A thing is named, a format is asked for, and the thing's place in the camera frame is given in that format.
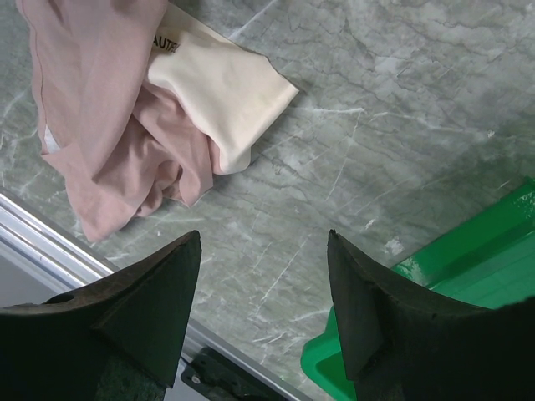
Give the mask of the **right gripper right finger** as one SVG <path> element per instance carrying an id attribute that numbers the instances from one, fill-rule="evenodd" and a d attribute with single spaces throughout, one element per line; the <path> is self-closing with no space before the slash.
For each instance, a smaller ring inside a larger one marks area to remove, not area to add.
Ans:
<path id="1" fill-rule="evenodd" d="M 335 231 L 327 255 L 345 374 L 358 399 L 533 399 L 532 298 L 497 309 L 457 301 Z"/>

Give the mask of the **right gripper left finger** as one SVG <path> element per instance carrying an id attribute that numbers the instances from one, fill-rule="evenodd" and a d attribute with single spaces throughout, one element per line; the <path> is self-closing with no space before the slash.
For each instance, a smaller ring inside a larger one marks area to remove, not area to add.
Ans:
<path id="1" fill-rule="evenodd" d="M 1 311 L 4 400 L 162 400 L 201 262 L 197 231 L 41 304 Z"/>

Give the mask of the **pink beige underwear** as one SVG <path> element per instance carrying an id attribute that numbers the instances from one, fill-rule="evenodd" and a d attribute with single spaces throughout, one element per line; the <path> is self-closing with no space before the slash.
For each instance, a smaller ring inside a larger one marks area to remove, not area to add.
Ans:
<path id="1" fill-rule="evenodd" d="M 20 1 L 43 159 L 89 241 L 245 170 L 298 90 L 167 1 Z"/>

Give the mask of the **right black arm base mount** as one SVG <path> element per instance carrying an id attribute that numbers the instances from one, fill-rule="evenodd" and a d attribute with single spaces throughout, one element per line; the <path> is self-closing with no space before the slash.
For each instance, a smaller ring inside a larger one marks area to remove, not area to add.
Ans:
<path id="1" fill-rule="evenodd" d="M 211 348 L 203 348 L 186 363 L 181 381 L 207 400 L 287 400 L 275 389 Z"/>

